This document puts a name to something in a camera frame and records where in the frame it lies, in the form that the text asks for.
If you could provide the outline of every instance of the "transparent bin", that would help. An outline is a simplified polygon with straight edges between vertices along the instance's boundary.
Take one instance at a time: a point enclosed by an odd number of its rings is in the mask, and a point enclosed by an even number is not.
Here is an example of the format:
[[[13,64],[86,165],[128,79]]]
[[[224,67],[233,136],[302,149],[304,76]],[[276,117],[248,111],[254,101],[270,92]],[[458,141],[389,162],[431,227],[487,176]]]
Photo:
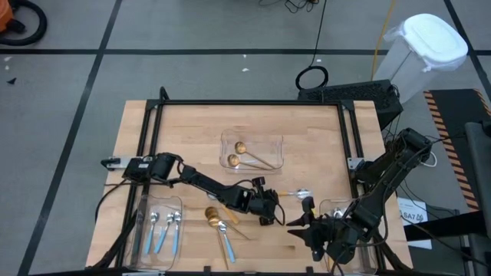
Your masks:
[[[224,130],[220,165],[228,173],[280,173],[284,164],[282,147],[282,135]]]
[[[145,218],[143,219],[143,213],[140,211],[144,203],[147,203],[145,208]],[[183,203],[179,197],[173,196],[170,198],[157,198],[151,195],[142,196],[140,203],[138,205],[139,210],[137,214],[137,222],[133,228],[133,240],[131,241],[131,249],[128,251],[125,263],[126,266],[139,270],[139,271],[167,271],[172,268],[175,261],[179,256],[179,249],[181,245],[181,240],[183,237]],[[159,219],[153,227],[153,234],[151,235],[151,243],[149,254],[146,254],[147,241],[150,237],[150,214],[152,212],[159,213]],[[176,237],[176,222],[172,222],[167,229],[165,239],[163,240],[162,246],[158,253],[155,253],[155,249],[160,241],[160,235],[165,232],[167,226],[167,215],[170,213],[175,214],[175,212],[180,212],[181,222],[179,226],[179,234],[177,236],[176,243],[176,254],[174,251],[174,242]],[[133,242],[136,237],[136,232],[134,229],[142,228],[140,237],[140,246],[137,250],[134,250],[134,246],[137,243]],[[132,252],[137,252],[137,255],[132,256]]]
[[[354,199],[325,199],[319,206],[319,214],[341,217],[353,201]],[[341,269],[344,274],[375,274],[377,271],[377,259],[375,256],[373,247],[356,248],[353,260],[347,264],[341,264]],[[329,258],[327,262],[329,269],[331,269],[334,260]],[[337,268],[334,270],[334,274],[341,275]]]

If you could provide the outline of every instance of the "wooden tabletop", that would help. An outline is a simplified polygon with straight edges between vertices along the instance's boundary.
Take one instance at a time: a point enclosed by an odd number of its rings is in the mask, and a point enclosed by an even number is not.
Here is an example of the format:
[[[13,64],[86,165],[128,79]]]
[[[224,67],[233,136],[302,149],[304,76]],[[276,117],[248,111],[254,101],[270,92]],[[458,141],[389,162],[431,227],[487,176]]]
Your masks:
[[[114,149],[115,156],[135,155],[144,107],[145,101],[127,101]],[[384,144],[374,105],[372,102],[355,102],[355,107],[364,155],[367,159],[375,159],[384,153]],[[153,117],[154,114],[150,119],[145,154],[150,147]],[[347,112],[345,117],[351,151],[355,156]],[[310,189],[317,208],[324,199],[351,197],[336,107],[164,106],[157,152],[179,154],[187,165],[196,167],[199,172],[224,185],[254,177],[230,174],[220,166],[220,135],[226,129],[283,135],[285,165],[281,174],[265,176],[266,189]],[[107,183],[119,183],[121,174],[122,171],[109,172]],[[99,261],[119,235],[128,191],[129,186],[119,188],[101,206],[87,265]],[[183,202],[183,233],[178,258],[171,270],[202,271],[204,266],[209,265],[212,271],[225,271],[216,230],[208,226],[204,216],[206,207],[219,205],[210,201],[201,190],[186,184],[177,184],[174,189],[151,186],[150,194],[158,198],[179,196]],[[302,214],[301,203],[296,198],[281,197],[280,203],[285,209],[287,222]],[[386,209],[389,223],[387,243],[403,263],[412,266],[395,195],[387,201]],[[222,218],[228,219],[222,209],[219,208],[219,212]],[[305,247],[301,239],[288,234],[286,227],[276,223],[260,226],[257,216],[236,214],[240,219],[236,228],[251,241],[233,232],[228,234],[237,258],[235,264],[229,263],[230,271],[303,272],[307,266],[312,266],[314,271],[326,271],[326,263],[313,262],[310,248]],[[381,234],[384,234],[383,223]],[[167,264],[161,264],[159,268],[166,269],[164,266]],[[344,272],[356,271],[359,266],[359,258],[355,257],[343,269]]]

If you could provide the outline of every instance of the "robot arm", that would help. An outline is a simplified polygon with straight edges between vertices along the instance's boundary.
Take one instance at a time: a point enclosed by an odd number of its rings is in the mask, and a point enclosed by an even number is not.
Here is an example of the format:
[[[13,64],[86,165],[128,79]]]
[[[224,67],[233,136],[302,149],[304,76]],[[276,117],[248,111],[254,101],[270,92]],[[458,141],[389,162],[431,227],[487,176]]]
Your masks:
[[[180,176],[176,179],[167,179],[176,161],[178,162],[177,172]],[[170,188],[179,182],[185,183],[212,195],[228,209],[258,215],[261,225],[271,225],[275,221],[275,207],[279,202],[278,194],[275,190],[263,189],[264,177],[243,180],[243,182],[250,182],[252,189],[238,184],[225,186],[198,172],[192,166],[185,165],[180,156],[172,153],[159,153],[155,158],[133,158],[123,178],[133,182],[149,182],[154,179]]]
[[[352,172],[351,181],[368,183],[365,195],[353,201],[343,214],[324,214],[319,218],[311,212],[315,207],[313,198],[306,198],[302,202],[304,215],[287,226],[309,227],[288,232],[305,241],[314,261],[320,261],[327,253],[338,263],[347,264],[354,257],[358,241],[368,242],[377,233],[385,202],[407,174],[428,159],[430,151],[427,138],[412,129],[401,131],[384,155],[373,162],[361,162]]]

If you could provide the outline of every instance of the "paper sign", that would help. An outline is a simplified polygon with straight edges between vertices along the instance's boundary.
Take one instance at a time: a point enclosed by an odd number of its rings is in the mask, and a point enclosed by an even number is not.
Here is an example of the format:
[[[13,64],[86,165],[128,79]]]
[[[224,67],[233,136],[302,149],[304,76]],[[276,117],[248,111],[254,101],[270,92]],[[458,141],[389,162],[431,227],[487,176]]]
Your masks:
[[[399,202],[400,215],[412,223],[420,223],[428,221],[427,204],[420,201],[411,201],[410,199],[397,198]],[[409,225],[410,223],[402,220],[403,225]],[[418,248],[431,249],[431,240],[423,241],[409,241],[409,246]]]

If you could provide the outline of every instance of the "yellow cable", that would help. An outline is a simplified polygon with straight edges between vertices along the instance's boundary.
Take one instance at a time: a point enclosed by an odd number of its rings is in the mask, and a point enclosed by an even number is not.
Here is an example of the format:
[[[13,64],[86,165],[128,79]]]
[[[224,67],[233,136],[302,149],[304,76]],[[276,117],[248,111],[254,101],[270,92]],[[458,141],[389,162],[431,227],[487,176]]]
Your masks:
[[[371,81],[374,80],[375,66],[377,65],[378,48],[381,46],[382,38],[384,37],[384,34],[385,34],[385,29],[387,28],[387,25],[389,24],[390,14],[392,13],[392,10],[394,10],[395,5],[396,5],[396,0],[392,0],[390,2],[389,12],[387,13],[387,17],[385,18],[384,26],[382,27],[381,36],[378,38],[377,47],[375,47],[374,61],[371,64],[371,78],[370,78]]]

